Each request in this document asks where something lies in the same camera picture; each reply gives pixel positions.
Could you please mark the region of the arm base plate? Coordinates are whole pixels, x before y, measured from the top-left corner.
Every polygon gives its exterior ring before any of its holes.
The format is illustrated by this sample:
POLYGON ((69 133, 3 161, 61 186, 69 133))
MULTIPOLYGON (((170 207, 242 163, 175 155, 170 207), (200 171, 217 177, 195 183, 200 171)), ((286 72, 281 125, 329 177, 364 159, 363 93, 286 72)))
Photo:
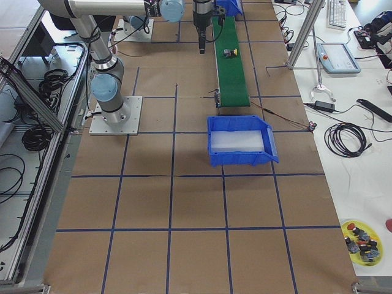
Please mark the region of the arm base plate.
POLYGON ((102 110, 99 102, 96 104, 98 115, 92 117, 89 128, 90 135, 138 135, 142 96, 123 96, 121 109, 113 113, 102 110))
POLYGON ((148 20, 148 25, 146 27, 146 30, 142 31, 133 31, 130 34, 126 34, 123 31, 123 19, 119 20, 118 26, 116 28, 116 33, 114 36, 114 42, 119 42, 120 40, 123 41, 129 41, 129 42, 150 42, 152 38, 152 33, 153 33, 153 24, 154 20, 150 19, 148 20))

